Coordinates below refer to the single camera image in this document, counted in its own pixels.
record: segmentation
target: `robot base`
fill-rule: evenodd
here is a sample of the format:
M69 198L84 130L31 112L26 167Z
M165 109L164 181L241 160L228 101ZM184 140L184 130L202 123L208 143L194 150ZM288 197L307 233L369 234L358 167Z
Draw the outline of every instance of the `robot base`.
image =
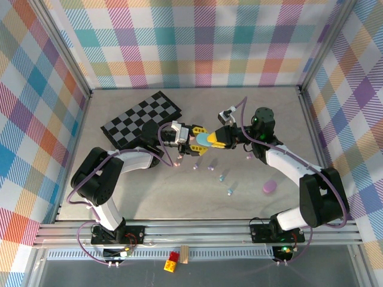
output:
M145 226L143 225L134 225L134 226L124 226L123 234L133 234L137 239L137 244L143 244L144 242L144 234L145 234ZM118 242L109 233L107 233L100 225L96 225L93 228L93 236L90 241L92 245L106 245L106 244L122 244L127 245L130 244L132 240L131 237L123 236Z
M268 224L250 225L251 241L253 243L295 243L293 234L296 236L297 243L303 243L305 242L305 235L300 234L299 231L299 228L295 228L275 237L272 235L273 233Z

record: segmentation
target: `plaid wallpaper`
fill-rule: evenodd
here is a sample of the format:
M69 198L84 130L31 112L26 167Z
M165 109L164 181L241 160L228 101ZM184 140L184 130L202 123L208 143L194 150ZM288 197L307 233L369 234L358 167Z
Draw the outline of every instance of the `plaid wallpaper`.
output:
M19 286L86 97L27 0L0 0L0 286Z
M342 2L45 0L96 88L295 86Z
M309 87L327 161L341 173L383 286L383 0L360 0Z

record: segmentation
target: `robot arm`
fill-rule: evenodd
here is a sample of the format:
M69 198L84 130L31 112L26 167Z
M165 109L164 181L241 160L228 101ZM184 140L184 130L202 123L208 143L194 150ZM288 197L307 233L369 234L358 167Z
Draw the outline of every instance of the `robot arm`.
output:
M100 174L95 174L78 190L78 194L91 204L90 208L96 212L98 222L112 242L119 242L125 235L125 219L118 212L112 198L118 177L121 173L148 169L156 165L153 156L139 152L140 149L143 148L137 148L137 152L127 152L113 157L100 170ZM93 148L73 176L72 187L76 187L102 160L113 153L114 151Z
M183 123L172 123L172 131L161 132L161 140L165 146L177 147L181 155L202 155L207 151L207 146L222 149L234 149L238 144L250 145L254 155L290 178L299 187L299 207L277 213L270 218L269 229L272 236L278 238L283 234L299 227L317 227L334 219L342 217L342 208L333 191L311 169L307 169L302 163L293 160L285 152L290 152L282 142L274 135L274 114L271 109L259 108L254 114L251 125L244 127L245 132L258 141L269 145L278 146L285 152L270 149L264 145L250 142L244 136L242 130L237 127L232 113L235 107L219 113L218 119L225 125L210 135L201 126L188 126ZM138 149L146 149L161 157L163 152L157 148L158 125L149 121L142 128L141 143ZM204 139L205 146L190 145L190 138L199 137ZM98 164L104 160L108 153L101 148L93 148L80 168L72 178L71 185L75 188ZM87 181L79 190L78 194L90 203L96 211L101 228L108 234L112 242L120 242L125 236L125 220L119 214L112 193L121 173L136 169L148 169L159 163L152 155L139 152L120 154L110 159L102 168L101 174L96 174ZM322 173L338 191L345 207L349 212L349 206L339 173L330 167L323 169L311 165L313 169Z
M232 112L231 107L229 110L219 113L218 119L223 124L227 124L229 116L233 117ZM342 217L341 205L333 191L315 171L322 173L332 183L339 193L346 211L349 212L347 198L338 171L332 167L323 169L320 166L309 164L295 155L310 165L312 169L308 169L302 163L291 158L287 152L293 153L274 135L275 120L271 109L257 109L251 119L251 126L244 127L244 130L251 138L268 145L277 146L278 150L250 142L244 136L242 129L236 126L235 120L232 120L231 123L231 126L225 125L207 136L207 141L211 146L234 149L241 143L244 145L251 144L252 152L259 160L278 169L299 187L299 207L271 216L269 226L274 237L299 227L310 226L315 228Z

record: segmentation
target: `gray table surface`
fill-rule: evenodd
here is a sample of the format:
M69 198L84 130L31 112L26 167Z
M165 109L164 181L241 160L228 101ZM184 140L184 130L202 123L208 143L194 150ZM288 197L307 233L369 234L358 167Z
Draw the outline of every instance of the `gray table surface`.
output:
M155 92L157 90L96 90L71 176L93 147L114 150L100 126ZM258 107L272 108L278 139L305 160L318 163L294 87L162 89L162 92L182 109L179 122L199 124L209 132L221 127L217 119L220 111L248 96L245 124L250 123ZM175 148L170 149L170 154L177 159ZM235 150L210 148L199 159L197 170L193 170L193 165L198 158L186 156L180 167L160 164L153 169L125 173L118 180L113 199L121 214L129 219L269 217L298 205L298 188L292 181L255 158L247 160L246 156L241 146ZM217 166L209 171L207 167L212 162ZM224 171L227 176L221 183L218 179ZM262 188L270 179L277 181L278 187L272 194L265 194ZM234 190L232 196L227 195L228 188ZM65 197L70 191L68 184ZM59 219L91 218L84 207L63 202Z
M359 286L346 246L310 246L299 260L279 267L269 259L190 261L178 263L170 273L163 270L164 265L163 261L132 260L119 269L108 269L91 260L48 260L40 286Z

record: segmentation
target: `checkerboard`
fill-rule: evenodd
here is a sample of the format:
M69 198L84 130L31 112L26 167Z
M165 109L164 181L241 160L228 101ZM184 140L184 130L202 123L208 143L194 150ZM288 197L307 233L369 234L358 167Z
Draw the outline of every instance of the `checkerboard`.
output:
M106 123L101 129L114 147L134 148L139 141L144 123L153 120L161 126L180 116L181 109L159 91Z

